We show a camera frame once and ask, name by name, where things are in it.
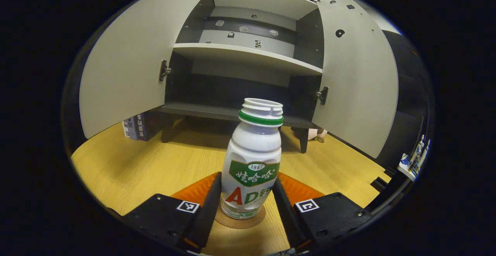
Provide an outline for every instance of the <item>cork coaster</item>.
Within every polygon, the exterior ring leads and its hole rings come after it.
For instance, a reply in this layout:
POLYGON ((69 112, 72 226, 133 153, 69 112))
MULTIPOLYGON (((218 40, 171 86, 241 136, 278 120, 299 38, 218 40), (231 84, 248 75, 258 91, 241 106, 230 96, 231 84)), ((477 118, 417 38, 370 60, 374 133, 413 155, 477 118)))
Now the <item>cork coaster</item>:
POLYGON ((254 217, 250 219, 234 219, 231 217, 228 217, 220 208, 220 203, 219 206, 217 207, 217 213, 215 214, 215 220, 226 227, 229 228, 234 228, 234 229, 246 229, 246 228, 251 228, 255 225, 260 224, 262 220, 265 218, 265 206, 262 205, 262 208, 260 211, 255 215, 254 217))

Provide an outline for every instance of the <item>door hinge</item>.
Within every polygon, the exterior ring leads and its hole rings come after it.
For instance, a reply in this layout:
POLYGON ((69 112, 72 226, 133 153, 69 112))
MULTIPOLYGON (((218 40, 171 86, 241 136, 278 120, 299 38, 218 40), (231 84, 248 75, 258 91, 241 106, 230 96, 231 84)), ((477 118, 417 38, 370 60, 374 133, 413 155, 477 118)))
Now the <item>door hinge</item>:
POLYGON ((324 86, 321 92, 317 92, 317 97, 320 99, 320 104, 324 105, 326 104, 326 99, 327 99, 327 91, 329 88, 327 86, 324 86))
POLYGON ((162 65, 160 65, 160 74, 158 76, 158 80, 164 81, 164 77, 167 74, 172 74, 172 69, 167 66, 167 60, 162 60, 162 65))

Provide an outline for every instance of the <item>green label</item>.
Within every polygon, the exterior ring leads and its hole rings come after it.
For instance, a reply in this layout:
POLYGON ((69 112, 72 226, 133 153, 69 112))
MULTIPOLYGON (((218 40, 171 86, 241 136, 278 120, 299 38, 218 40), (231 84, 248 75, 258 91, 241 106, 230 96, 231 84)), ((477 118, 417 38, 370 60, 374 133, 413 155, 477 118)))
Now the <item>green label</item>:
POLYGON ((232 160, 229 174, 245 187, 252 187, 275 179, 279 165, 280 163, 266 164, 264 162, 245 164, 232 160))

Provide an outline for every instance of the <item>stacked books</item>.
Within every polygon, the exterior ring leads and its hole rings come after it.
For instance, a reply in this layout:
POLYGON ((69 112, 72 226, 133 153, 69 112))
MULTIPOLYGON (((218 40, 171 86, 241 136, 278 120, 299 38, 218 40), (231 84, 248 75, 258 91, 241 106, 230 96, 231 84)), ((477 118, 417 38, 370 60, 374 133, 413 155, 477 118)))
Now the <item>stacked books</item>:
POLYGON ((145 111, 122 121, 124 136, 135 141, 149 141, 162 129, 162 117, 158 111, 145 111))

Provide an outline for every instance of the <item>open cabinet door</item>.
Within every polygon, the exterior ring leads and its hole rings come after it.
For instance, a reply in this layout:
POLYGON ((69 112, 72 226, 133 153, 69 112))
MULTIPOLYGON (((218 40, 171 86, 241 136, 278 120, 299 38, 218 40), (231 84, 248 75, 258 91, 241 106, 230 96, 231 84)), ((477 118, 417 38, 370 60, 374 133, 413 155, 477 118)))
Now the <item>open cabinet door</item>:
POLYGON ((164 104, 162 60, 200 0, 139 0, 103 32, 86 61, 79 88, 86 138, 164 104))
POLYGON ((324 27, 324 66, 312 122, 376 158, 396 113, 398 72, 391 47, 353 0, 317 2, 324 27))

